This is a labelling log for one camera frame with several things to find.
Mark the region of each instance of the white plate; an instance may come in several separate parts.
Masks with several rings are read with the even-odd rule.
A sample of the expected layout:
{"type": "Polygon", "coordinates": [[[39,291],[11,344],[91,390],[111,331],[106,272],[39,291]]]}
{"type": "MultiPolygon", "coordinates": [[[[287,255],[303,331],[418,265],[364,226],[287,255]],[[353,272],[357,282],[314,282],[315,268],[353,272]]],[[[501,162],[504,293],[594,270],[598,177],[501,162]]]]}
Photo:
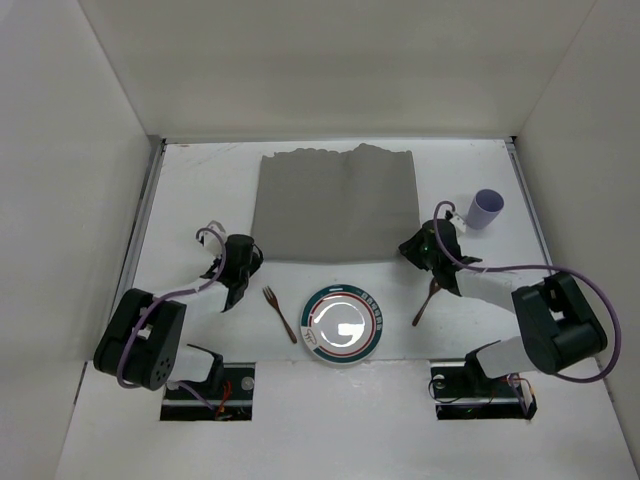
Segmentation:
{"type": "Polygon", "coordinates": [[[352,285],[332,285],[307,302],[300,331],[305,345],[318,358],[350,365],[375,350],[382,336],[382,313],[364,290],[352,285]]]}

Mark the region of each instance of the fork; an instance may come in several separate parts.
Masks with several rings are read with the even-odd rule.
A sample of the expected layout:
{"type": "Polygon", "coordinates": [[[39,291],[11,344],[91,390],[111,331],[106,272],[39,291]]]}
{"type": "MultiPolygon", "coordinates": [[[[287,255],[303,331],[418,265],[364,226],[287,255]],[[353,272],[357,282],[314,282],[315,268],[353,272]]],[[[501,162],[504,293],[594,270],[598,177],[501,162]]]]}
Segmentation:
{"type": "Polygon", "coordinates": [[[422,318],[422,314],[424,313],[425,309],[427,308],[427,305],[429,304],[429,300],[431,300],[431,297],[433,297],[440,290],[442,290],[442,287],[440,287],[440,285],[436,283],[435,278],[432,278],[431,283],[429,284],[429,296],[422,304],[422,307],[420,307],[420,310],[418,311],[415,318],[413,319],[413,322],[411,322],[411,325],[413,325],[414,327],[418,325],[418,322],[422,318]]]}
{"type": "Polygon", "coordinates": [[[280,311],[280,305],[278,305],[278,299],[276,298],[276,294],[273,293],[273,290],[271,290],[270,287],[263,288],[262,293],[264,293],[264,298],[267,299],[267,302],[269,302],[269,305],[271,305],[273,309],[276,312],[278,312],[278,315],[280,315],[282,324],[284,325],[284,328],[287,331],[287,334],[289,335],[289,338],[291,339],[291,341],[293,343],[298,343],[298,339],[296,338],[295,333],[293,333],[293,330],[291,330],[291,327],[289,326],[287,321],[284,319],[284,315],[282,315],[282,312],[280,311]]]}

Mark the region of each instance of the wire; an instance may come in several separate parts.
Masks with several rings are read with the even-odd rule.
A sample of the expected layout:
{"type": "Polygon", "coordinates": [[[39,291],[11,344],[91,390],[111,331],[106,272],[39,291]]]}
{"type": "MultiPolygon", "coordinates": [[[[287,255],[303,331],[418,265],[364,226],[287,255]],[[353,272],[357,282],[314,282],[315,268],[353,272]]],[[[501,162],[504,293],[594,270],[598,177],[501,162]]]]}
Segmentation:
{"type": "Polygon", "coordinates": [[[199,400],[209,410],[213,411],[216,409],[216,407],[211,405],[209,401],[206,398],[204,398],[202,395],[200,395],[193,387],[191,387],[191,385],[183,381],[177,381],[177,382],[171,382],[171,383],[173,383],[174,385],[177,385],[180,388],[184,388],[187,392],[193,395],[196,400],[199,400]]]}
{"type": "Polygon", "coordinates": [[[220,400],[220,405],[218,405],[218,409],[216,410],[216,414],[214,416],[214,419],[216,420],[218,419],[220,413],[224,411],[224,404],[227,402],[227,400],[229,400],[229,397],[231,396],[231,382],[229,380],[225,382],[223,391],[224,394],[222,395],[222,400],[220,400]]]}
{"type": "Polygon", "coordinates": [[[192,295],[194,293],[198,293],[201,290],[209,288],[218,280],[218,278],[220,278],[220,275],[224,270],[224,265],[227,261],[227,249],[225,247],[224,240],[222,239],[220,234],[209,227],[200,228],[196,232],[196,240],[200,241],[202,239],[202,236],[205,233],[211,233],[220,242],[221,254],[220,254],[220,265],[218,267],[218,270],[216,270],[216,273],[213,275],[213,277],[211,277],[210,280],[204,282],[199,287],[189,288],[185,290],[176,290],[174,292],[169,292],[169,293],[165,293],[164,295],[161,295],[160,297],[156,298],[151,303],[151,305],[149,305],[146,311],[140,316],[140,319],[133,327],[133,330],[131,330],[131,335],[129,335],[129,339],[127,340],[127,343],[125,344],[124,349],[122,350],[122,356],[120,357],[120,361],[118,362],[118,368],[116,370],[116,378],[118,379],[118,384],[122,388],[138,388],[138,385],[135,385],[133,383],[128,383],[125,381],[124,367],[127,364],[127,360],[129,359],[129,354],[131,353],[133,344],[136,338],[138,338],[138,332],[140,332],[140,330],[145,326],[145,324],[147,323],[147,320],[149,319],[153,311],[158,307],[158,305],[160,305],[162,302],[165,302],[171,298],[182,297],[185,295],[192,295]]]}
{"type": "Polygon", "coordinates": [[[616,366],[616,363],[618,363],[618,358],[620,358],[620,350],[622,348],[622,332],[620,331],[620,322],[618,320],[618,314],[616,313],[615,308],[611,303],[611,300],[609,300],[609,298],[604,293],[604,291],[598,285],[596,285],[591,279],[589,279],[582,273],[568,267],[558,267],[555,265],[509,265],[506,267],[488,267],[487,268],[487,267],[474,267],[471,265],[465,265],[464,263],[456,259],[453,255],[451,255],[451,253],[444,246],[444,243],[442,242],[442,238],[440,237],[440,231],[438,230],[438,214],[440,213],[440,209],[444,206],[451,207],[451,209],[454,212],[456,210],[455,204],[449,200],[443,200],[440,203],[438,203],[438,205],[436,205],[436,208],[433,212],[433,229],[436,236],[436,242],[438,242],[438,247],[440,247],[440,250],[442,250],[442,253],[444,253],[445,256],[449,260],[451,260],[451,262],[454,265],[466,270],[471,270],[473,272],[479,272],[479,273],[499,273],[499,272],[514,271],[514,270],[553,270],[556,272],[564,272],[582,280],[591,288],[591,290],[593,290],[596,293],[596,295],[598,295],[598,297],[600,297],[600,299],[602,300],[602,303],[604,303],[604,306],[607,309],[607,312],[609,312],[609,316],[611,317],[611,323],[613,324],[613,335],[614,335],[613,353],[611,354],[611,359],[609,360],[609,363],[607,364],[606,367],[602,369],[602,371],[600,371],[600,373],[589,378],[574,378],[574,377],[568,377],[566,375],[561,375],[559,373],[556,373],[555,376],[558,378],[561,378],[562,380],[566,380],[568,382],[593,383],[593,382],[597,382],[598,380],[602,380],[607,375],[609,375],[613,370],[613,368],[616,366]]]}

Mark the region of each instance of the white wall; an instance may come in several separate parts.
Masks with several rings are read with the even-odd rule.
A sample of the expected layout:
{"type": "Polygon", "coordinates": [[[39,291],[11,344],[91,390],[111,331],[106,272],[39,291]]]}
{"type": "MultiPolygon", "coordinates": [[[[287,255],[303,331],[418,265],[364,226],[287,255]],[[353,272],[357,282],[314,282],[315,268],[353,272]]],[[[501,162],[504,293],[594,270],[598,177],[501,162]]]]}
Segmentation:
{"type": "Polygon", "coordinates": [[[617,306],[623,350],[609,385],[636,465],[639,52],[640,2],[599,0],[517,141],[554,261],[587,273],[617,306]]]}
{"type": "Polygon", "coordinates": [[[149,145],[76,0],[0,2],[0,469],[53,478],[149,145]]]}
{"type": "Polygon", "coordinates": [[[516,134],[594,0],[81,0],[150,133],[516,134]]]}

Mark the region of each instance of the round plate with green rim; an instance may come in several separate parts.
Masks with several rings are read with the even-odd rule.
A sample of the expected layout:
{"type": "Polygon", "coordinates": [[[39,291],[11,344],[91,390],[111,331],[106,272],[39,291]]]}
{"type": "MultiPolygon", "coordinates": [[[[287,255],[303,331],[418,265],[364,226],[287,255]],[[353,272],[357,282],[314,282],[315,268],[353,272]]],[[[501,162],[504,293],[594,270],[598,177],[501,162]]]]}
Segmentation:
{"type": "Polygon", "coordinates": [[[352,365],[373,353],[382,336],[377,302],[353,285],[332,285],[313,295],[302,313],[305,345],[321,360],[352,365]]]}

